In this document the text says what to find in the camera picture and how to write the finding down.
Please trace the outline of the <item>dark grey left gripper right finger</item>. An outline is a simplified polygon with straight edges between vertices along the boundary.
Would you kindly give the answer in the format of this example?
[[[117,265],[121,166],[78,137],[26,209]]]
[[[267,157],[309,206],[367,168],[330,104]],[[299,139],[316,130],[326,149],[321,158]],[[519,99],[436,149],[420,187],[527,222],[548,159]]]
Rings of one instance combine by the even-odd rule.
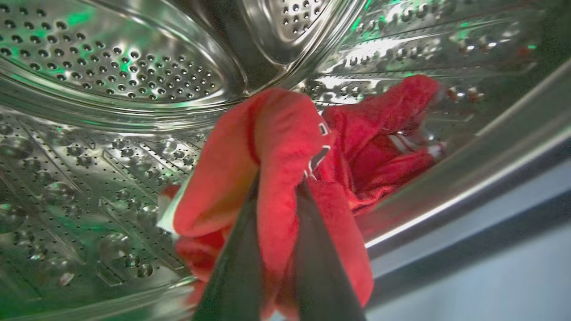
[[[367,321],[307,180],[296,187],[294,297],[299,321]]]

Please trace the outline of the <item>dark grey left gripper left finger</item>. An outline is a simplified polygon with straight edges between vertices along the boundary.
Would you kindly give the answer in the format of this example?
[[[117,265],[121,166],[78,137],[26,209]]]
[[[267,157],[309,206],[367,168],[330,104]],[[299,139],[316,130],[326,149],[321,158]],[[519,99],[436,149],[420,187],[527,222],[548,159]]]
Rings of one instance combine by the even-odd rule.
[[[263,271],[257,233],[257,173],[192,321],[260,321]]]

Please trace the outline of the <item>red garment with white trim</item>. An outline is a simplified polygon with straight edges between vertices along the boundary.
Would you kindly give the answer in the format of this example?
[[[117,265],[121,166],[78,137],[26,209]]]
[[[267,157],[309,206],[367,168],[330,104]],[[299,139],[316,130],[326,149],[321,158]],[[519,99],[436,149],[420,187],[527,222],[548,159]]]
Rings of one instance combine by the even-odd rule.
[[[438,102],[439,82],[406,77],[377,97],[319,112],[306,94],[263,90],[218,120],[191,177],[159,196],[157,226],[197,278],[186,302],[196,310],[241,206],[259,173],[257,233],[263,271],[261,319],[299,321],[294,297],[296,187],[307,180],[349,282],[364,309],[374,289],[355,217],[443,157],[445,144],[417,134]]]

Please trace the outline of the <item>grey washing machine door seal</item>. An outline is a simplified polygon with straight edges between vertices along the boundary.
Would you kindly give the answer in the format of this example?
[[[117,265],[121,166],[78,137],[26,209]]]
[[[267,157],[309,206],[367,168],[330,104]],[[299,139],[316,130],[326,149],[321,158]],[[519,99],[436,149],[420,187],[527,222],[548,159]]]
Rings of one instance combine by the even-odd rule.
[[[368,321],[571,321],[571,158],[374,268]]]

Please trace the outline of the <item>stainless steel washing machine drum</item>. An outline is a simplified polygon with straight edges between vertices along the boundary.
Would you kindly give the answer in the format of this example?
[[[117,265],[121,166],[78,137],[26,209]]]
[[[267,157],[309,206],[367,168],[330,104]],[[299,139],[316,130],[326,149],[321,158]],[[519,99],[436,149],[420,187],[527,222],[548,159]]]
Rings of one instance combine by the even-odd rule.
[[[357,219],[374,262],[571,158],[571,0],[0,0],[0,321],[190,321],[155,225],[214,122],[444,87],[435,168]]]

